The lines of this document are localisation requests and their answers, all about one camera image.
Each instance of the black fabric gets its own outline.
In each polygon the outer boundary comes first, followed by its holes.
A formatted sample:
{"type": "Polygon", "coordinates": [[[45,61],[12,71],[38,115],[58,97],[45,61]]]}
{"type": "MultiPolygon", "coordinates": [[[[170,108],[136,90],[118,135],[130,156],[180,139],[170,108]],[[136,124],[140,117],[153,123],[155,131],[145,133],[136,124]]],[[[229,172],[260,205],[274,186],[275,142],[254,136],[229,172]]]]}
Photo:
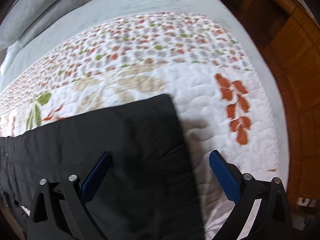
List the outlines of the black fabric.
{"type": "Polygon", "coordinates": [[[0,138],[0,150],[0,185],[19,205],[31,208],[41,178],[80,174],[108,151],[114,166],[87,204],[108,239],[204,239],[192,166],[168,95],[0,138]]]}

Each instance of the pillowcase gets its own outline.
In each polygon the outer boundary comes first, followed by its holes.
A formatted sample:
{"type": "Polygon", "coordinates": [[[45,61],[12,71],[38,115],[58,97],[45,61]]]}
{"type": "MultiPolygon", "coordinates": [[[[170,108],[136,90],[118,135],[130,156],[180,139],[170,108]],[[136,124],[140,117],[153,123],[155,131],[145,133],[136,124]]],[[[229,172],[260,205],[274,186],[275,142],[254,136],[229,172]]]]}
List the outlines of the pillowcase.
{"type": "Polygon", "coordinates": [[[23,35],[19,38],[20,47],[27,45],[32,39],[34,39],[68,12],[83,6],[89,1],[90,0],[58,0],[38,19],[36,19],[23,33],[23,35]]]}
{"type": "Polygon", "coordinates": [[[0,50],[14,44],[23,32],[57,0],[19,0],[0,25],[0,50]]]}

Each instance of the floral quilt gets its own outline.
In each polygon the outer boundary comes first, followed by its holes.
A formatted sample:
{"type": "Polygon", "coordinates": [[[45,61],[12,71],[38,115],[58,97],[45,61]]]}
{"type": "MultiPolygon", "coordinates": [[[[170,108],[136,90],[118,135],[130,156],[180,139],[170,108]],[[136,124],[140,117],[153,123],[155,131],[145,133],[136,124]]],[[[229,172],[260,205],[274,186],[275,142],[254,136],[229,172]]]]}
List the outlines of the floral quilt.
{"type": "Polygon", "coordinates": [[[172,96],[181,120],[212,238],[233,206],[208,154],[218,149],[242,172],[271,180],[278,146],[268,98],[244,48],[207,16],[137,14],[68,39],[0,94],[0,136],[162,93],[172,96]]]}

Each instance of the bed sheet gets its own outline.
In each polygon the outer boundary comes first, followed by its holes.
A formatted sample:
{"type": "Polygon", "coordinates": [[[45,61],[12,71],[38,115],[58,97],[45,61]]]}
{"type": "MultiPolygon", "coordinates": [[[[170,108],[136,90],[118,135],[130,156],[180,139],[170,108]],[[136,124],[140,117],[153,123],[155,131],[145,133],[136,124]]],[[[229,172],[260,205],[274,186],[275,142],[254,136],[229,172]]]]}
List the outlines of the bed sheet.
{"type": "Polygon", "coordinates": [[[189,11],[204,14],[237,35],[259,75],[272,108],[280,149],[279,176],[286,186],[289,155],[285,115],[279,91],[249,35],[219,0],[92,0],[65,15],[22,48],[1,80],[2,89],[37,59],[79,31],[115,17],[152,11],[189,11]]]}

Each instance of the blue gripper pad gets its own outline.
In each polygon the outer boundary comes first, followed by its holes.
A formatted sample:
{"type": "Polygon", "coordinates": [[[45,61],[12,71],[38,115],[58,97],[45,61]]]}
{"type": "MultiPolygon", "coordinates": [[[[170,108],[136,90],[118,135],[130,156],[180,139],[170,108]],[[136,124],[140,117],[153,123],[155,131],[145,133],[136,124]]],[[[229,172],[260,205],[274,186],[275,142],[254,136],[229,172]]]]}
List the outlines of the blue gripper pad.
{"type": "Polygon", "coordinates": [[[105,152],[81,185],[81,202],[83,204],[92,201],[111,164],[112,157],[110,153],[105,152]]]}
{"type": "Polygon", "coordinates": [[[233,201],[237,205],[240,200],[240,187],[229,171],[227,167],[228,163],[217,150],[214,150],[210,153],[209,164],[228,200],[233,201]]]}

